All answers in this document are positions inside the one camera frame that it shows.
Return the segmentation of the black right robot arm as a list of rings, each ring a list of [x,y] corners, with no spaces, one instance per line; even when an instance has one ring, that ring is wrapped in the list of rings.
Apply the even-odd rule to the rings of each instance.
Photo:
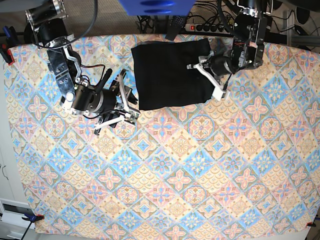
[[[83,76],[81,57],[71,46],[75,37],[68,34],[63,20],[67,16],[63,1],[41,0],[27,9],[25,14],[33,33],[31,42],[38,48],[46,49],[48,68],[55,76],[62,95],[62,109],[88,120],[96,119],[95,135],[99,135],[102,128],[114,128],[120,122],[135,125],[140,111],[130,106],[136,105],[138,100],[132,88],[124,84],[125,69],[115,77],[109,88],[105,85],[113,73],[110,68],[103,68],[97,84],[91,84]]]

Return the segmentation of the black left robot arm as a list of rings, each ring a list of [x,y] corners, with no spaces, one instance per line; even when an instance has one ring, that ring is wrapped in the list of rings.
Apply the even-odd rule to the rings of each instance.
[[[230,51],[224,54],[199,56],[197,64],[186,66],[188,70],[197,70],[214,86],[212,97],[217,101],[227,99],[230,95],[228,81],[224,84],[221,78],[235,75],[240,70],[254,70],[263,65],[264,40],[268,19],[265,16],[272,12],[272,3],[266,0],[238,0],[240,8],[231,27],[223,13],[222,1],[217,1],[217,12],[225,29],[233,35]]]

